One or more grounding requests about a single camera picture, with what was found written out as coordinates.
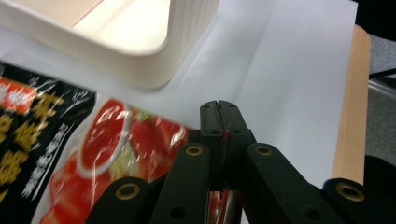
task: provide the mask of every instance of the food package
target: food package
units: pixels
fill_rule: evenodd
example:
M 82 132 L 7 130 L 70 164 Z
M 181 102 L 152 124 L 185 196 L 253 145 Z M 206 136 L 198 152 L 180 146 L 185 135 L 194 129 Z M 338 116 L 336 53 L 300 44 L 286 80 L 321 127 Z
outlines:
M 166 174 L 188 133 L 116 99 L 0 63 L 1 223 L 85 223 L 114 181 Z M 223 222 L 227 200 L 228 193 L 210 193 L 210 223 Z

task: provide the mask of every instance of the white plastic container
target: white plastic container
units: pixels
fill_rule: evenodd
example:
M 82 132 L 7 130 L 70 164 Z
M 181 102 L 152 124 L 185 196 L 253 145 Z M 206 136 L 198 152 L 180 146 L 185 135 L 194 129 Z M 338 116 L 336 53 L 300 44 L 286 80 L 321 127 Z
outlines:
M 168 82 L 219 0 L 0 0 L 0 24 L 132 85 Z

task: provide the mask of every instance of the white paper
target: white paper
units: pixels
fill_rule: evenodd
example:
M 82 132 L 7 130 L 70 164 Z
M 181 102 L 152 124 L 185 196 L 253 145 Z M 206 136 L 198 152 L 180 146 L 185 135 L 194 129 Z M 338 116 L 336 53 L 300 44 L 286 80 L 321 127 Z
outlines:
M 156 90 L 128 86 L 3 27 L 0 61 L 196 129 L 201 104 L 230 101 L 259 142 L 279 148 L 321 188 L 332 176 L 356 8 L 348 0 L 222 0 L 175 77 Z

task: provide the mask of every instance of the red printed package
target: red printed package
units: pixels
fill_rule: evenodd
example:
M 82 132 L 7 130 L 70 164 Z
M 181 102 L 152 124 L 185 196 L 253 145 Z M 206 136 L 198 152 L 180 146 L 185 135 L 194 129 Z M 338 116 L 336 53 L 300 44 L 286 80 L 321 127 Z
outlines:
M 85 223 L 111 183 L 156 180 L 188 141 L 188 128 L 115 99 L 8 64 L 0 75 L 2 223 Z M 210 223 L 227 195 L 210 194 Z

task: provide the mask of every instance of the gray floor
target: gray floor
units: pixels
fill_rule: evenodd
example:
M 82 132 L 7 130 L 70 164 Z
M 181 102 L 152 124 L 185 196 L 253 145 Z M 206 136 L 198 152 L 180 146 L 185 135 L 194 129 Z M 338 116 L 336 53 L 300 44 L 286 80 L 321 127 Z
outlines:
M 370 72 L 396 68 L 396 42 L 373 35 L 370 37 Z M 396 166 L 396 89 L 375 81 L 370 81 L 369 86 L 366 155 Z

